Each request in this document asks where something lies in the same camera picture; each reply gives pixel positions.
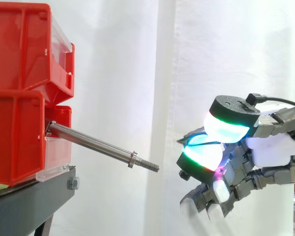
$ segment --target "black metal frame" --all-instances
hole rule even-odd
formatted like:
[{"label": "black metal frame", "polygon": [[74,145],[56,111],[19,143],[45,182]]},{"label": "black metal frame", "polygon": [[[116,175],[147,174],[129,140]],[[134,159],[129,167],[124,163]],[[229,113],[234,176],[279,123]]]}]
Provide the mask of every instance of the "black metal frame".
[{"label": "black metal frame", "polygon": [[47,236],[53,214],[70,198],[75,167],[46,182],[32,181],[0,190],[0,236]]}]

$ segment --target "glowing fingertip sensor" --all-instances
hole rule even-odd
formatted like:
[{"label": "glowing fingertip sensor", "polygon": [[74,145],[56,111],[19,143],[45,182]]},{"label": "glowing fingertip sensor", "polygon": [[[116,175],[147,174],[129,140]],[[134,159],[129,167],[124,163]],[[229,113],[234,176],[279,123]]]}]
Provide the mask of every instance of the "glowing fingertip sensor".
[{"label": "glowing fingertip sensor", "polygon": [[210,112],[206,115],[204,127],[211,138],[226,144],[237,143],[249,131],[249,127],[226,123],[215,118]]}]

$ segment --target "threaded bolt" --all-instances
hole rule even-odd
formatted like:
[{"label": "threaded bolt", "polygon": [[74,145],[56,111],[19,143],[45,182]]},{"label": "threaded bolt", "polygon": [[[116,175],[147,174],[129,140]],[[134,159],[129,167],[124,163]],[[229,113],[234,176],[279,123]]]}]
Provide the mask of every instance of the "threaded bolt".
[{"label": "threaded bolt", "polygon": [[138,166],[141,166],[143,168],[146,168],[146,169],[148,169],[150,171],[158,172],[158,170],[159,170],[158,165],[153,164],[153,163],[151,163],[149,161],[145,161],[143,159],[141,159],[141,161],[139,161],[139,162],[136,162],[135,164],[137,164]]}]

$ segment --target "cable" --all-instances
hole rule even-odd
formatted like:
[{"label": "cable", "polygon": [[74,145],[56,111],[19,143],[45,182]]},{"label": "cable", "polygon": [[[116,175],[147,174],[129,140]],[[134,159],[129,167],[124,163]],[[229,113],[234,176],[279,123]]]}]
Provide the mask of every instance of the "cable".
[{"label": "cable", "polygon": [[258,103],[264,103],[266,101],[277,101],[277,102],[283,102],[286,104],[290,104],[292,106],[295,106],[295,102],[292,102],[290,100],[286,100],[283,98],[278,97],[267,97],[258,93],[250,93],[248,97],[246,98],[246,102],[250,104],[251,106],[255,106]]},{"label": "cable", "polygon": [[283,102],[283,103],[295,106],[295,102],[292,102],[290,100],[286,100],[286,99],[283,99],[283,98],[278,98],[278,97],[266,97],[266,101]]}]

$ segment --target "red storage bin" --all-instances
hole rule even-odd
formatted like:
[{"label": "red storage bin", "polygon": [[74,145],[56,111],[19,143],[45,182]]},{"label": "red storage bin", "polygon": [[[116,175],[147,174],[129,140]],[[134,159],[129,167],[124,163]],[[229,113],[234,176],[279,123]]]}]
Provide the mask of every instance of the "red storage bin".
[{"label": "red storage bin", "polygon": [[0,2],[0,89],[37,90],[53,107],[74,94],[74,45],[49,5]]},{"label": "red storage bin", "polygon": [[48,169],[70,163],[68,145],[65,157],[46,156],[45,118],[71,126],[71,108],[45,108],[43,94],[38,91],[0,90],[1,184],[13,186],[35,178],[47,168],[46,161]]}]

